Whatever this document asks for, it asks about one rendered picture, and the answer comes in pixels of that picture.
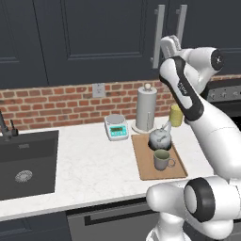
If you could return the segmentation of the grey-green mug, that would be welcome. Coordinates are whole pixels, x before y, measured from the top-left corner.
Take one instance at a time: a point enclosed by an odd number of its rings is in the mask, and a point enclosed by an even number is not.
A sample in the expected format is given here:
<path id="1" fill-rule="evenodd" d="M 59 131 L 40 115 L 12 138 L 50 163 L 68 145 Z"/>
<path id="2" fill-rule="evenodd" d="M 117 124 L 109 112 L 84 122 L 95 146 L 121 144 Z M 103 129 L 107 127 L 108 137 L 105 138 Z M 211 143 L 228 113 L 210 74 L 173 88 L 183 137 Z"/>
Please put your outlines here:
<path id="1" fill-rule="evenodd" d="M 154 167 L 157 170 L 165 170 L 166 168 L 173 168 L 176 164 L 174 158 L 170 157 L 170 154 L 166 150 L 156 150 L 153 153 Z"/>

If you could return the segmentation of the white paper towel holder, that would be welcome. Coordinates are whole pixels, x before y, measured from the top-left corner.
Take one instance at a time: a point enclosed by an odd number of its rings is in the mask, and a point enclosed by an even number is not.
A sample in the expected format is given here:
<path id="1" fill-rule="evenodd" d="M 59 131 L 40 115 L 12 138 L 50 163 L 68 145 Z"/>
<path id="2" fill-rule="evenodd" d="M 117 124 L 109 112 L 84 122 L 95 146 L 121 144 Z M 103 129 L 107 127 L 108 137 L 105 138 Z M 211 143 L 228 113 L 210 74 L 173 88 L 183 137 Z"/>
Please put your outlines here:
<path id="1" fill-rule="evenodd" d="M 150 84 L 145 84 L 137 90 L 136 120 L 132 128 L 139 134 L 148 134 L 154 128 L 154 113 L 156 105 L 157 89 Z"/>

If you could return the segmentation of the wide dark cabinet door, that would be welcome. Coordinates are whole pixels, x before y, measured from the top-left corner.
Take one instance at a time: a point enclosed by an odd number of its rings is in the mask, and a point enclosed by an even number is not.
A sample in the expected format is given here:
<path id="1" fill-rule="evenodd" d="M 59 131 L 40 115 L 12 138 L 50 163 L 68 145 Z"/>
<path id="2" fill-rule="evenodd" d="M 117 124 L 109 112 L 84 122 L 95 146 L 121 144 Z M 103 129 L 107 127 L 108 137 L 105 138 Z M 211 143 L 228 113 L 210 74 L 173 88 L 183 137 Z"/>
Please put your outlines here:
<path id="1" fill-rule="evenodd" d="M 34 0 L 51 86 L 152 80 L 155 10 L 169 0 Z"/>

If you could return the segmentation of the grey wall socket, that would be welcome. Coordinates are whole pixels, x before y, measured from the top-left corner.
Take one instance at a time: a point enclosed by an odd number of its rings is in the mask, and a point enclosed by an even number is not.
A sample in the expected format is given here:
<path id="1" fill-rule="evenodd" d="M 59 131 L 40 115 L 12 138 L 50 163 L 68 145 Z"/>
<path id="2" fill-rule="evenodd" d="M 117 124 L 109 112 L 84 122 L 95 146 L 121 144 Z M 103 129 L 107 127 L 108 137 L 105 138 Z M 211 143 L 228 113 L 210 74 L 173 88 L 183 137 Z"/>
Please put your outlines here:
<path id="1" fill-rule="evenodd" d="M 92 85 L 92 97 L 103 98 L 105 96 L 105 83 L 94 83 Z"/>

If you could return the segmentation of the white teal kitchen scale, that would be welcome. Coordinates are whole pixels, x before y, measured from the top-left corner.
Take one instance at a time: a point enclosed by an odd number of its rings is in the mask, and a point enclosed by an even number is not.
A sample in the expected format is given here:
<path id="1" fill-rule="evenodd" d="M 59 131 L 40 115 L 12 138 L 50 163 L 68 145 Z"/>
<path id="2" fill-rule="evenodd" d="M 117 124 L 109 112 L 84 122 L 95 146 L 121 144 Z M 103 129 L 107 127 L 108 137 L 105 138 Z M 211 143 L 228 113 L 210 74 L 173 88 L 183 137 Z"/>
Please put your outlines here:
<path id="1" fill-rule="evenodd" d="M 110 141 L 125 140 L 129 137 L 128 124 L 121 114 L 111 114 L 104 118 L 104 128 Z"/>

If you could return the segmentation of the yellow jar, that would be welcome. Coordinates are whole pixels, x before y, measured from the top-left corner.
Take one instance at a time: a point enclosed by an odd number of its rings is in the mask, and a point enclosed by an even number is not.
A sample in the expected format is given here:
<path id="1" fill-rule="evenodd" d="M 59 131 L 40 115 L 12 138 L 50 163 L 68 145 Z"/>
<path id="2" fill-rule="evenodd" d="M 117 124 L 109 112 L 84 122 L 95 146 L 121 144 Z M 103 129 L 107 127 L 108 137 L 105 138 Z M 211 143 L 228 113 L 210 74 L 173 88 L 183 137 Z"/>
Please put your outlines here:
<path id="1" fill-rule="evenodd" d="M 169 121 L 172 127 L 179 127 L 183 122 L 184 114 L 181 108 L 177 104 L 173 104 L 170 107 Z"/>

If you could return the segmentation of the grey metal kettle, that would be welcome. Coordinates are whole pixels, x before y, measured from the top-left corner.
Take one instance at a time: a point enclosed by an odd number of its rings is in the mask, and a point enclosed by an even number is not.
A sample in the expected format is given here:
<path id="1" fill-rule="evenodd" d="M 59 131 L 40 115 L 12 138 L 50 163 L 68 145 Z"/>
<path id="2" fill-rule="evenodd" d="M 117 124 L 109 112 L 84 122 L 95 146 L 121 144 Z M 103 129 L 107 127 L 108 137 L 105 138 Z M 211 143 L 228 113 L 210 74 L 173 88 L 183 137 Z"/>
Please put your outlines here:
<path id="1" fill-rule="evenodd" d="M 168 121 L 160 129 L 156 129 L 149 134 L 149 147 L 153 150 L 163 149 L 168 151 L 171 148 L 171 122 Z"/>

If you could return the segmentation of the brown wooden tray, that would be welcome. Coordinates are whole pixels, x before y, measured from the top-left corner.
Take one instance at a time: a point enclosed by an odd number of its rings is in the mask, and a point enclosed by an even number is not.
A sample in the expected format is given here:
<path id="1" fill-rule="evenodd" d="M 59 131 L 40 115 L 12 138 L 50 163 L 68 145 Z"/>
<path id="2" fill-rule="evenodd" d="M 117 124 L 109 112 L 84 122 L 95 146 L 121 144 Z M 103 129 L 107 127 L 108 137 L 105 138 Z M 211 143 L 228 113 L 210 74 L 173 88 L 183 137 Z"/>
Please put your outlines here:
<path id="1" fill-rule="evenodd" d="M 139 177 L 142 181 L 180 179 L 188 176 L 185 165 L 174 144 L 171 144 L 169 154 L 175 160 L 175 166 L 173 168 L 166 168 L 165 170 L 157 170 L 154 167 L 154 151 L 149 148 L 148 141 L 148 135 L 132 135 Z"/>

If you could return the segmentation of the grey dishwasher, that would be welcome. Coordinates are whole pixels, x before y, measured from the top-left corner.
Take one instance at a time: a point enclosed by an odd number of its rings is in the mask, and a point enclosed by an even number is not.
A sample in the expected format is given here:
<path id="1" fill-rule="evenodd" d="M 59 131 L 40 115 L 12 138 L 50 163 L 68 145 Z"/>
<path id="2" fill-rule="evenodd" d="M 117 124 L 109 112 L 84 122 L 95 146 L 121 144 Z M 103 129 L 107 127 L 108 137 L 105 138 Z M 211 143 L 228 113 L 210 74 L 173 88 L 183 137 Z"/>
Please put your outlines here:
<path id="1" fill-rule="evenodd" d="M 95 225 L 85 225 L 84 217 L 92 219 L 151 210 L 146 202 L 122 205 L 113 208 L 68 212 L 67 218 L 72 241 L 145 241 L 149 231 L 157 223 L 159 215 L 130 217 Z"/>

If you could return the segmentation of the dark base cabinet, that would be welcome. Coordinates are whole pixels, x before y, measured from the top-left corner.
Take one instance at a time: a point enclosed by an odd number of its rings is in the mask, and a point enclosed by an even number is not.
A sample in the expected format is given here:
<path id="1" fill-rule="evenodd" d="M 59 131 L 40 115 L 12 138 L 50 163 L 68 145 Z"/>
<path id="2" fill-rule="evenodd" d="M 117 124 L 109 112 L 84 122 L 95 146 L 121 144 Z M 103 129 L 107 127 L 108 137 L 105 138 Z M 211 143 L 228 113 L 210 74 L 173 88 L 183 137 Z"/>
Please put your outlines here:
<path id="1" fill-rule="evenodd" d="M 64 212 L 0 221 L 0 241 L 72 241 Z"/>

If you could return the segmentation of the black steel stove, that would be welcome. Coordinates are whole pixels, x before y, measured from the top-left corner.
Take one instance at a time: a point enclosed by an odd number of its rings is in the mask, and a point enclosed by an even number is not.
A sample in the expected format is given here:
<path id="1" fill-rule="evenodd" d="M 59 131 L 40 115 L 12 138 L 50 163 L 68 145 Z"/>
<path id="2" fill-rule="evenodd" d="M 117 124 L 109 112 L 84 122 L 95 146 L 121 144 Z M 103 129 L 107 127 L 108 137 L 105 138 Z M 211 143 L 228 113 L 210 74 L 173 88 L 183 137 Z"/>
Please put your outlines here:
<path id="1" fill-rule="evenodd" d="M 228 115 L 241 131 L 241 78 L 210 81 L 201 97 Z"/>

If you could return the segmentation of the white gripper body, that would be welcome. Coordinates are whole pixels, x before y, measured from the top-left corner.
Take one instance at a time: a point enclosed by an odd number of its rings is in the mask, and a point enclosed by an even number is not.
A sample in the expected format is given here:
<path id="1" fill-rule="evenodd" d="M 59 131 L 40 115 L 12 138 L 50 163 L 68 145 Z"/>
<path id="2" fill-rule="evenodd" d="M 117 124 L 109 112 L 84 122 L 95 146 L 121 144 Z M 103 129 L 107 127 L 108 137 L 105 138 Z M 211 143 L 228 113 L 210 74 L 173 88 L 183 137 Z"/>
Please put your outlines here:
<path id="1" fill-rule="evenodd" d="M 164 58 L 178 56 L 181 53 L 181 44 L 175 35 L 166 36 L 160 40 L 160 46 Z"/>

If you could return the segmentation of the black kitchen sink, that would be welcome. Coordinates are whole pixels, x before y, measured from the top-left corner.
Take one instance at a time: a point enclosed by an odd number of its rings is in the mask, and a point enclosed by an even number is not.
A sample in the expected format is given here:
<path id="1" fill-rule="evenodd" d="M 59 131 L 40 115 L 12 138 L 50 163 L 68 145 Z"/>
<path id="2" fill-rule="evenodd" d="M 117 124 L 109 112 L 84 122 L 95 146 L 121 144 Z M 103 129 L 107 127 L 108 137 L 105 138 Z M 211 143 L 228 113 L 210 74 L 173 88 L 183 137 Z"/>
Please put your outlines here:
<path id="1" fill-rule="evenodd" d="M 55 192 L 58 131 L 0 137 L 0 201 Z"/>

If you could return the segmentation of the black tap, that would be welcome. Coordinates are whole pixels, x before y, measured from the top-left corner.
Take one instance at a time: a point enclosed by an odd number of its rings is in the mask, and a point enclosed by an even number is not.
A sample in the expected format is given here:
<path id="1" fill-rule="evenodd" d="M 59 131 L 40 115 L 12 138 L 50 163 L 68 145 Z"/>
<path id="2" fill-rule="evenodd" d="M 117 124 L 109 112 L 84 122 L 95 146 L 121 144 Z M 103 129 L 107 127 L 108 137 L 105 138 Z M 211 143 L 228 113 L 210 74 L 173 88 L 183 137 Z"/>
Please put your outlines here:
<path id="1" fill-rule="evenodd" d="M 2 111 L 0 110 L 0 127 L 5 141 L 10 141 L 12 137 L 19 135 L 19 131 L 14 127 L 13 120 L 10 121 L 12 129 L 9 130 L 6 126 Z"/>

